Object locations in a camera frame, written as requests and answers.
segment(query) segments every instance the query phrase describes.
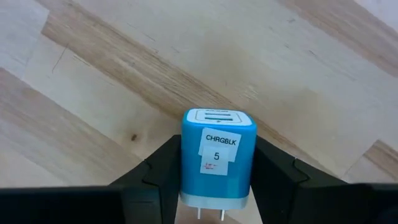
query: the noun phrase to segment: white label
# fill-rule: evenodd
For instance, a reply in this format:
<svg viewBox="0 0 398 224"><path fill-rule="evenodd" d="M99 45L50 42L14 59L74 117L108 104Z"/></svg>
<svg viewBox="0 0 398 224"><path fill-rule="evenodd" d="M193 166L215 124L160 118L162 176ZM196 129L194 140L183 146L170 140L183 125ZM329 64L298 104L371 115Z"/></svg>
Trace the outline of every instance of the white label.
<svg viewBox="0 0 398 224"><path fill-rule="evenodd" d="M228 161L235 162L241 134L220 131L212 128L203 128L198 154L202 156L204 147L224 147L228 149Z"/></svg>
<svg viewBox="0 0 398 224"><path fill-rule="evenodd" d="M205 147L201 156L200 173L228 175L228 148Z"/></svg>

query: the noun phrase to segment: wood grain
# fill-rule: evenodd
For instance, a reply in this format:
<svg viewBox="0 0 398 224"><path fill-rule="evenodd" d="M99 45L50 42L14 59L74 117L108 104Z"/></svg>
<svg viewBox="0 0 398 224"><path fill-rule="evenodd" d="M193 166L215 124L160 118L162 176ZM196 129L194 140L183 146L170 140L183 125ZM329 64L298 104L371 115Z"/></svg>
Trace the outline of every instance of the wood grain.
<svg viewBox="0 0 398 224"><path fill-rule="evenodd" d="M23 80L141 159L180 132L180 121L45 36Z"/></svg>
<svg viewBox="0 0 398 224"><path fill-rule="evenodd" d="M24 75L48 13L34 0L0 1L0 67Z"/></svg>
<svg viewBox="0 0 398 224"><path fill-rule="evenodd" d="M394 180L398 180L398 152L389 145L377 140L365 153L364 157L377 165Z"/></svg>
<svg viewBox="0 0 398 224"><path fill-rule="evenodd" d="M386 128L392 126L391 123L370 127L380 123L380 118L393 118L384 116L383 110L396 100L398 80L275 0L228 4L206 1L202 7L202 3L196 5L190 1L189 4L195 7L185 7L183 11L179 7L188 4L186 1L166 4L159 0L78 0L84 9L74 2L77 1L73 1L71 7L84 11L87 16L94 13L92 21L98 20L91 23L96 28L90 28L88 23L85 30L98 30L99 24L104 24L103 27L111 29L115 35L125 37L124 34L128 34L128 42L138 45L130 37L139 40L145 45L145 51L154 57L161 56L171 61L161 59L172 70L174 65L178 65L188 71L183 72L187 79L220 96L217 96L218 101L203 103L205 99L200 97L207 93L187 85L176 75L178 72L158 72L155 78L144 75L144 78L152 79L145 84L147 89L174 85L173 90L164 88L153 91L154 96L151 96L129 88L177 119L180 115L175 112L183 111L177 107L179 102L183 102L186 108L211 105L245 110L256 117L260 127L267 127L259 130L261 136L307 162L315 159L339 177L379 135L385 137L390 132L387 129L394 129ZM207 13L209 7L214 13ZM62 24L60 21L51 27L64 29ZM73 35L79 35L76 30L76 27L72 29ZM104 34L108 33L85 33L94 35L93 39L109 39ZM82 51L93 52L102 45L96 44L89 50L88 45L81 44L77 49L79 53L75 53L91 63L89 60L95 58L89 57L97 55L82 56ZM134 51L128 46L122 51L125 49L129 49L130 54ZM107 62L113 60L113 56L106 59ZM141 60L128 60L141 66ZM145 62L148 66L146 72L152 73L157 69L157 63L151 62L152 57L143 60L148 60ZM134 74L135 69L132 66L124 75L120 75L122 70L115 75L139 80ZM172 99L165 96L165 92L173 95ZM185 101L187 96L191 99L189 102ZM164 102L174 101L171 106L165 106L164 102L159 102L161 98ZM388 114L396 111L393 107L389 110ZM316 115L316 119L307 114ZM308 129L313 134L305 135L304 130Z"/></svg>
<svg viewBox="0 0 398 224"><path fill-rule="evenodd" d="M238 222L235 219L231 218L227 214L224 217L224 221L221 221L219 210L202 209L200 219L197 218L197 215L198 215L197 208L188 207L188 206L184 205L181 201L178 201L177 214L175 217L176 224L184 224L184 223L239 224L239 223L241 223L241 222Z"/></svg>
<svg viewBox="0 0 398 224"><path fill-rule="evenodd" d="M396 182L389 174L380 169L375 163L361 157L342 176L347 183L393 183Z"/></svg>
<svg viewBox="0 0 398 224"><path fill-rule="evenodd" d="M65 186L56 175L28 160L15 145L0 137L0 187Z"/></svg>
<svg viewBox="0 0 398 224"><path fill-rule="evenodd" d="M140 161L4 69L0 70L0 145L8 158L22 156L39 171L46 170L47 177L59 180L54 185L106 185ZM0 166L15 168L7 162ZM19 169L13 178L21 178Z"/></svg>
<svg viewBox="0 0 398 224"><path fill-rule="evenodd" d="M398 32L398 20L396 16L397 1L355 0L355 2Z"/></svg>
<svg viewBox="0 0 398 224"><path fill-rule="evenodd" d="M242 109L78 4L62 0L38 2L50 10L43 35L67 46L163 112L180 119L183 112L192 107ZM275 129L256 120L262 137L313 166L327 170Z"/></svg>
<svg viewBox="0 0 398 224"><path fill-rule="evenodd" d="M398 77L398 33L355 1L279 1L379 68Z"/></svg>

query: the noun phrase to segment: wall charger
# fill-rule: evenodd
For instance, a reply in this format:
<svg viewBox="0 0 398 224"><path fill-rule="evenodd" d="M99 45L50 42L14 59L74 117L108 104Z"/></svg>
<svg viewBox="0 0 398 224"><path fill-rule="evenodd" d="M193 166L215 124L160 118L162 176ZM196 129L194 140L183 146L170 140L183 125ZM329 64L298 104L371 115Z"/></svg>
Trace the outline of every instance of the wall charger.
<svg viewBox="0 0 398 224"><path fill-rule="evenodd" d="M182 121L182 202L226 210L246 206L257 125L242 111L195 108Z"/></svg>

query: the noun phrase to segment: usb port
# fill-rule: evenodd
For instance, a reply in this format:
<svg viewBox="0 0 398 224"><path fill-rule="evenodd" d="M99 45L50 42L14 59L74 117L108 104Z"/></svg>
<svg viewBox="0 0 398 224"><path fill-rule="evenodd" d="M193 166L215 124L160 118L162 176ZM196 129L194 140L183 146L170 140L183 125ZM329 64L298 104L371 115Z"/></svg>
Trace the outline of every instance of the usb port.
<svg viewBox="0 0 398 224"><path fill-rule="evenodd" d="M219 113L205 113L205 115L231 116L231 114L219 114Z"/></svg>
<svg viewBox="0 0 398 224"><path fill-rule="evenodd" d="M217 121L232 121L232 118L208 118L206 117L205 119L210 119L210 120L217 120Z"/></svg>

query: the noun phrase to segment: metal prong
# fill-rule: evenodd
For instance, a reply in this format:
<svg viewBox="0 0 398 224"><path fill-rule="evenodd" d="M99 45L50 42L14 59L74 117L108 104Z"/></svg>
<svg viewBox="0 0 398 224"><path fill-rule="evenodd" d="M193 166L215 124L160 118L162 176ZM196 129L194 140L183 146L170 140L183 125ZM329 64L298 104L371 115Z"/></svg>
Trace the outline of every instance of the metal prong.
<svg viewBox="0 0 398 224"><path fill-rule="evenodd" d="M224 215L225 215L225 210L220 211L220 219L221 221L224 221Z"/></svg>

